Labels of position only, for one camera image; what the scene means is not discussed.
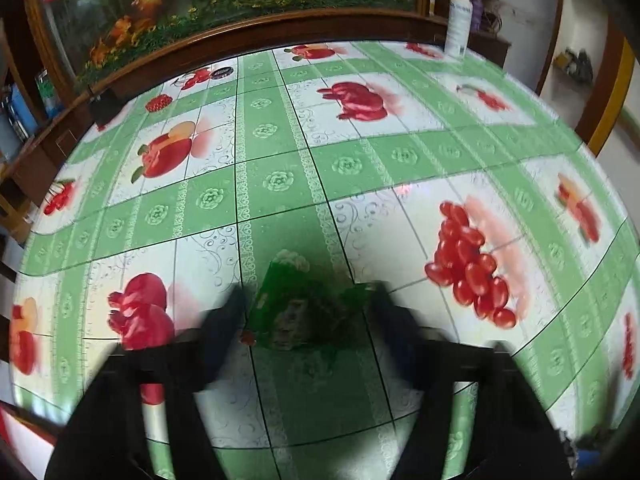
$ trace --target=green foliage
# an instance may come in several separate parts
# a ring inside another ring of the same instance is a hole
[[[407,0],[220,0],[215,3],[210,1],[190,13],[189,16],[172,16],[158,23],[154,30],[150,30],[140,36],[136,46],[129,45],[109,54],[100,68],[89,65],[78,76],[78,81],[82,84],[93,84],[132,61],[174,41],[183,40],[199,32],[211,30],[227,23],[288,10],[326,7],[411,9],[411,5]]]

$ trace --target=white bottle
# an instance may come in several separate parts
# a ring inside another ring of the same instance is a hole
[[[473,10],[471,0],[451,0],[447,41],[444,44],[444,53],[448,56],[459,59],[465,55]]]

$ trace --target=fruit print tablecloth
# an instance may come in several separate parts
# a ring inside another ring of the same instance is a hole
[[[162,344],[274,259],[385,280],[421,325],[505,340],[569,436],[638,389],[638,236],[587,147],[498,67],[426,45],[295,45],[216,62],[91,127],[28,240],[12,320],[17,402],[64,423],[111,346]],[[420,403],[363,345],[234,344],[198,402],[230,478],[386,478]],[[459,384],[445,477],[465,460]],[[172,477],[162,391],[146,387]]]

